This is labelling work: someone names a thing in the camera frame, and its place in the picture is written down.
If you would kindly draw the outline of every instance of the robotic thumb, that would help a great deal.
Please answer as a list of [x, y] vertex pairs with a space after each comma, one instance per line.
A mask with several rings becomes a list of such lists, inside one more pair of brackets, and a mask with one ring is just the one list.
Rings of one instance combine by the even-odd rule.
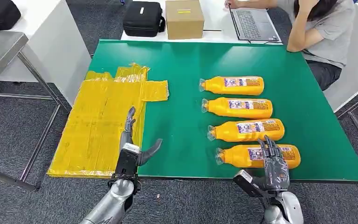
[[156, 143], [154, 143], [152, 147], [150, 147], [148, 150], [144, 152], [141, 152], [137, 160], [137, 166], [144, 165], [160, 149], [162, 142], [163, 142], [162, 139], [157, 139]]

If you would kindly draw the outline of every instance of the green tabletop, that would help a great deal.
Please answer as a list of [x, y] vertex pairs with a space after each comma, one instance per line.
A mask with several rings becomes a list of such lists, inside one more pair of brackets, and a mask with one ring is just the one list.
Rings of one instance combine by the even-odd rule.
[[277, 143], [293, 144], [301, 155], [291, 170], [297, 182], [358, 182], [358, 156], [300, 53], [284, 46], [231, 43], [133, 42], [100, 40], [90, 65], [115, 74], [136, 62], [150, 67], [148, 80], [168, 80], [168, 101], [146, 104], [143, 148], [163, 139], [160, 151], [138, 169], [140, 176], [232, 178], [239, 170], [218, 166], [217, 147], [239, 143], [209, 141], [207, 126], [243, 120], [201, 113], [203, 98], [239, 97], [199, 91], [199, 79], [214, 76], [261, 76], [265, 89], [256, 98], [273, 103], [273, 118], [285, 126]]

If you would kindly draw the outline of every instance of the black hair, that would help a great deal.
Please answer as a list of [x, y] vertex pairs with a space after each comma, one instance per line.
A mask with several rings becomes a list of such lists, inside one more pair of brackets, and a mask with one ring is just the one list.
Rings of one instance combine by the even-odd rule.
[[[337, 0], [320, 0], [311, 10], [308, 21], [320, 19], [325, 16], [337, 3]], [[294, 1], [294, 15], [298, 15], [298, 10], [300, 9], [300, 5], [298, 4], [298, 0]]]

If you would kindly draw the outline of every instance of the laptop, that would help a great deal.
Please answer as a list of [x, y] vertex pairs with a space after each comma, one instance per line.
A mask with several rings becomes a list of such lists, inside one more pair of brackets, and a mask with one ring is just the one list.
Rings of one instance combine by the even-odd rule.
[[238, 40], [280, 41], [265, 9], [230, 8], [230, 14]]

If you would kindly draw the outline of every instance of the robotic hand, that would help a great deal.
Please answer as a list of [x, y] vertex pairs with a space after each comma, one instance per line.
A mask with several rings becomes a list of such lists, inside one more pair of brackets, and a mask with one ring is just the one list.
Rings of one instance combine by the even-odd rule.
[[265, 197], [269, 206], [264, 211], [268, 224], [303, 224], [303, 213], [296, 195], [288, 192], [289, 169], [281, 149], [265, 136], [268, 148], [258, 140], [264, 154], [264, 177], [252, 177], [244, 169], [234, 177], [237, 183], [251, 197]]
[[120, 136], [119, 157], [115, 173], [108, 181], [109, 192], [80, 224], [119, 224], [133, 205], [133, 196], [140, 190], [138, 166], [144, 165], [160, 148], [162, 139], [147, 151], [141, 152], [133, 144], [132, 126], [135, 122], [132, 107], [127, 114], [124, 131]]

